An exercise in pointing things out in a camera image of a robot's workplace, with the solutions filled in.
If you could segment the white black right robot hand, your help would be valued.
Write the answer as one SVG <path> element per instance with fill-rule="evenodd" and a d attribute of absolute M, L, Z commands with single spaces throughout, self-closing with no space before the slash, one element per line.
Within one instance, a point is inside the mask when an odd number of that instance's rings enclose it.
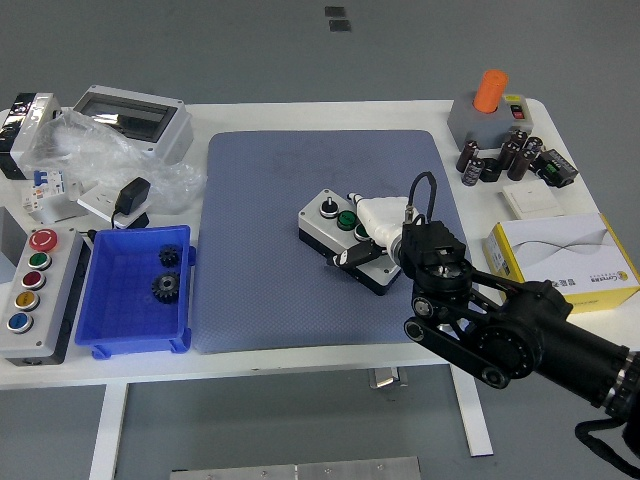
<path fill-rule="evenodd" d="M 406 207 L 409 207 L 410 218 L 415 213 L 408 198 L 364 198 L 356 193 L 350 193 L 347 198 L 356 207 L 357 217 L 369 235 L 369 239 L 331 256 L 327 260 L 327 264 L 347 270 L 368 263 L 382 255 L 387 255 L 396 265 L 400 266 Z"/>

